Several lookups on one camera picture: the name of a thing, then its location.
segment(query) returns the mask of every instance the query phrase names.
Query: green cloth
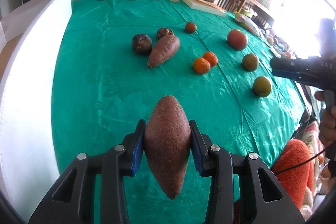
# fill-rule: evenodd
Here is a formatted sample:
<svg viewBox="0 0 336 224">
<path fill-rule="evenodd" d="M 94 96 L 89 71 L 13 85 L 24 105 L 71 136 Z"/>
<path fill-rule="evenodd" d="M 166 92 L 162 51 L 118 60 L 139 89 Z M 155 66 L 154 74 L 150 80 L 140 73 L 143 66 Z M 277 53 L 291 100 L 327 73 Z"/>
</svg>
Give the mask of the green cloth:
<svg viewBox="0 0 336 224">
<path fill-rule="evenodd" d="M 188 119 L 196 120 L 201 133 L 208 134 L 214 144 L 241 155 L 254 151 L 268 166 L 279 157 L 300 120 L 303 101 L 292 81 L 272 76 L 272 55 L 266 44 L 242 29 L 231 15 L 223 18 L 169 0 L 76 0 L 72 9 L 52 95 L 53 141 L 60 172 L 78 153 L 96 155 L 121 143 L 134 132 L 139 119 L 148 121 L 164 95 L 175 96 Z M 196 33 L 184 32 L 190 21 L 196 23 Z M 181 46 L 172 59 L 148 69 L 148 57 L 135 54 L 131 40 L 145 33 L 155 43 L 161 27 L 171 28 Z M 248 35 L 243 51 L 235 51 L 226 42 L 234 28 Z M 206 51 L 217 55 L 219 65 L 198 75 L 192 64 Z M 260 65 L 246 72 L 241 61 L 251 52 L 259 56 Z M 273 82 L 266 98 L 255 96 L 251 89 L 259 75 Z M 175 200 L 162 192 L 145 155 L 137 175 L 124 181 L 130 223 L 204 221 L 210 178 L 199 176 L 192 157 Z M 236 176 L 234 182 L 237 199 Z M 95 202 L 96 223 L 98 208 Z"/>
</svg>

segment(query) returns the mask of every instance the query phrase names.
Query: human hand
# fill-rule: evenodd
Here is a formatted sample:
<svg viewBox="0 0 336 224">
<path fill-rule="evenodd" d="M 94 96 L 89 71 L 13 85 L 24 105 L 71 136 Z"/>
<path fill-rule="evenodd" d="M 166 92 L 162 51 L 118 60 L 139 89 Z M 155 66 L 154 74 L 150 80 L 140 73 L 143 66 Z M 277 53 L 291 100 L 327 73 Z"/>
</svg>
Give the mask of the human hand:
<svg viewBox="0 0 336 224">
<path fill-rule="evenodd" d="M 315 99 L 321 102 L 324 101 L 323 92 L 316 92 Z M 324 146 L 328 146 L 336 140 L 336 105 L 331 107 L 330 113 L 323 112 L 319 139 Z"/>
</svg>

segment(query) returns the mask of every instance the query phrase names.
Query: silver screw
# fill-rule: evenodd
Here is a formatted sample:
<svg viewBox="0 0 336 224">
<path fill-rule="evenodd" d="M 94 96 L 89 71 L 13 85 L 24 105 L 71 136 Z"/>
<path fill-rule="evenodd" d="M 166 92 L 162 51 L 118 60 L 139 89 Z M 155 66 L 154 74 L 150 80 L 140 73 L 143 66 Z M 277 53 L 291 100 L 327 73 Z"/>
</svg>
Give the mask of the silver screw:
<svg viewBox="0 0 336 224">
<path fill-rule="evenodd" d="M 85 154 L 85 153 L 79 153 L 79 154 L 77 155 L 77 158 L 78 158 L 79 160 L 84 160 L 84 159 L 86 158 L 86 154 Z"/>
<path fill-rule="evenodd" d="M 122 144 L 118 144 L 114 147 L 114 150 L 116 151 L 123 151 L 125 149 L 125 146 L 123 146 Z"/>
<path fill-rule="evenodd" d="M 217 144 L 213 144 L 213 145 L 210 146 L 210 149 L 212 151 L 217 152 L 217 151 L 221 150 L 221 147 L 219 145 L 217 145 Z"/>
<path fill-rule="evenodd" d="M 249 158 L 252 160 L 256 160 L 258 158 L 258 155 L 254 152 L 249 153 Z"/>
</svg>

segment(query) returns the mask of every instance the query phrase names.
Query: black cable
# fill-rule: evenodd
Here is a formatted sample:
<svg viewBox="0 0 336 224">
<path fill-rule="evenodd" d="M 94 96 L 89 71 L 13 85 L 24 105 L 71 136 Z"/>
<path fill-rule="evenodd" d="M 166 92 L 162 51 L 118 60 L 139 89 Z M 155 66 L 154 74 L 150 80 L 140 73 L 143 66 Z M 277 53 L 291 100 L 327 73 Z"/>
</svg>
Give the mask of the black cable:
<svg viewBox="0 0 336 224">
<path fill-rule="evenodd" d="M 286 171 L 289 171 L 289 170 L 298 168 L 298 167 L 300 167 L 300 166 L 302 166 L 302 165 L 304 165 L 304 164 L 307 164 L 308 162 L 312 161 L 313 159 L 317 158 L 317 157 L 320 156 L 322 153 L 324 153 L 328 147 L 329 147 L 329 146 L 327 146 L 327 147 L 326 147 L 325 149 L 323 149 L 320 153 L 316 154 L 314 157 L 310 158 L 309 160 L 306 160 L 306 161 L 304 161 L 304 162 L 302 162 L 302 163 L 300 163 L 300 164 L 298 164 L 298 165 L 294 165 L 294 166 L 292 166 L 292 167 L 288 167 L 288 168 L 286 168 L 286 169 L 283 169 L 283 170 L 281 170 L 281 171 L 275 173 L 275 175 L 279 175 L 279 174 L 281 174 L 281 173 L 283 173 L 283 172 L 286 172 Z"/>
</svg>

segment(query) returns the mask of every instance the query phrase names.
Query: sweet potato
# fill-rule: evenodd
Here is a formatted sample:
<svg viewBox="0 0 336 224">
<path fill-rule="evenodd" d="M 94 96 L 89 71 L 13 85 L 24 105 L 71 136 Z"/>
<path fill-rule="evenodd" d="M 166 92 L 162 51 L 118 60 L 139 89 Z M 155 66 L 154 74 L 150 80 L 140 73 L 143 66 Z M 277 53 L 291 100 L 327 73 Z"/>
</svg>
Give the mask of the sweet potato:
<svg viewBox="0 0 336 224">
<path fill-rule="evenodd" d="M 180 48 L 180 40 L 174 35 L 160 38 L 152 49 L 147 62 L 147 68 L 154 68 L 171 58 Z"/>
<path fill-rule="evenodd" d="M 190 126 L 183 108 L 174 96 L 162 97 L 146 126 L 143 146 L 150 170 L 170 199 L 181 192 L 190 142 Z"/>
</svg>

